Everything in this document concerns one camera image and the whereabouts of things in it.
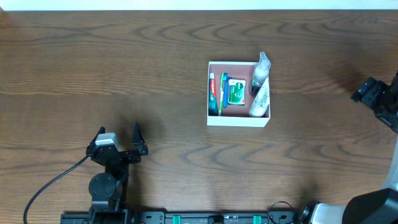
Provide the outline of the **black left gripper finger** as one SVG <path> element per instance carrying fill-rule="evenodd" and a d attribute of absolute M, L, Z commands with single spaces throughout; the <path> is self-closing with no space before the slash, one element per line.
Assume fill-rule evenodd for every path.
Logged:
<path fill-rule="evenodd" d="M 136 122 L 134 125 L 134 132 L 132 135 L 132 144 L 133 144 L 135 150 L 137 150 L 140 155 L 148 155 L 148 147 L 147 147 L 147 144 L 141 134 L 138 122 Z"/>
<path fill-rule="evenodd" d="M 104 134 L 105 133 L 105 127 L 100 127 L 100 129 L 98 130 L 98 132 L 96 133 L 96 135 L 94 136 L 93 140 L 89 143 L 90 146 L 94 146 L 96 143 L 96 139 L 100 134 Z"/>

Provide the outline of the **teal white toothpaste tube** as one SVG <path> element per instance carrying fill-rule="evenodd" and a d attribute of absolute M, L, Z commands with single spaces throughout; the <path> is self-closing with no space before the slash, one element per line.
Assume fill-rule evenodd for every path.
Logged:
<path fill-rule="evenodd" d="M 218 115 L 218 106 L 216 100 L 216 80 L 214 73 L 209 74 L 208 111 L 209 115 Z"/>

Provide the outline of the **green white toothbrush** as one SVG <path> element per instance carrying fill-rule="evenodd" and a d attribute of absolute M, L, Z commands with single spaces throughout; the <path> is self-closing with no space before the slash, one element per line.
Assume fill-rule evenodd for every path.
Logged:
<path fill-rule="evenodd" d="M 223 111 L 223 99 L 224 99 L 224 83 L 226 81 L 228 74 L 223 72 L 220 78 L 220 106 L 218 110 L 218 116 L 222 116 Z"/>

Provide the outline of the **blue disposable razor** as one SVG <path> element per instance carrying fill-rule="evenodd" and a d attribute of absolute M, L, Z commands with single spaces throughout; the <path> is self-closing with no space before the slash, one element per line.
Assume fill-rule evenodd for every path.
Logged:
<path fill-rule="evenodd" d="M 228 88 L 229 88 L 228 82 L 229 82 L 230 78 L 231 77 L 229 77 L 227 73 L 224 74 L 224 79 L 223 79 L 223 81 L 224 81 L 224 84 L 223 84 L 223 90 L 224 90 L 224 93 L 223 93 L 223 107 L 224 108 L 226 108 L 228 106 Z"/>

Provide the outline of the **green soap bar pack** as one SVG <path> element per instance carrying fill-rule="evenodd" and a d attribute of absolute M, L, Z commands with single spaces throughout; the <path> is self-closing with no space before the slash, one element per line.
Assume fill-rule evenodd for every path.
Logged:
<path fill-rule="evenodd" d="M 245 105 L 245 89 L 246 81 L 239 79 L 228 80 L 228 104 L 229 105 Z"/>

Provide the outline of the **clear spray bottle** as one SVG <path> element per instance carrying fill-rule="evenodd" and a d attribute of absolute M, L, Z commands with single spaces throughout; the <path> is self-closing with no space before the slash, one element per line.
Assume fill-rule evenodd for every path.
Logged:
<path fill-rule="evenodd" d="M 254 66 L 252 71 L 252 79 L 249 88 L 249 92 L 253 98 L 257 95 L 265 79 L 269 76 L 270 69 L 271 61 L 267 58 L 265 52 L 260 52 L 259 62 Z"/>

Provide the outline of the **cream lotion tube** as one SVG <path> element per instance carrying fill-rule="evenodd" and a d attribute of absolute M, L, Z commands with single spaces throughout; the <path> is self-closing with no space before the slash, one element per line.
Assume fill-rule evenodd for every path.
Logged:
<path fill-rule="evenodd" d="M 269 78 L 266 78 L 249 109 L 251 117 L 263 117 L 265 115 L 270 104 L 269 95 Z"/>

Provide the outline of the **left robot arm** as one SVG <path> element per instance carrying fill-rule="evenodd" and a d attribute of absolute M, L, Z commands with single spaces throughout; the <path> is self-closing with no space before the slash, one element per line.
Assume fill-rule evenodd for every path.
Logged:
<path fill-rule="evenodd" d="M 140 163 L 141 157 L 148 155 L 149 152 L 139 129 L 139 123 L 134 125 L 132 145 L 132 149 L 120 151 L 117 135 L 107 133 L 102 126 L 87 146 L 86 155 L 104 167 L 104 172 L 95 175 L 89 183 L 90 215 L 123 212 L 129 165 Z"/>

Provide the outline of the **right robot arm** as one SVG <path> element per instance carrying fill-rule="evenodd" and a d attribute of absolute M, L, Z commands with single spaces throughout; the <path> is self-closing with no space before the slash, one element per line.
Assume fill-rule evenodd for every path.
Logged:
<path fill-rule="evenodd" d="M 366 105 L 375 117 L 397 132 L 397 77 L 390 85 L 368 78 L 351 99 Z M 346 205 L 312 202 L 300 212 L 297 223 L 397 223 L 397 148 L 380 190 L 352 198 Z"/>

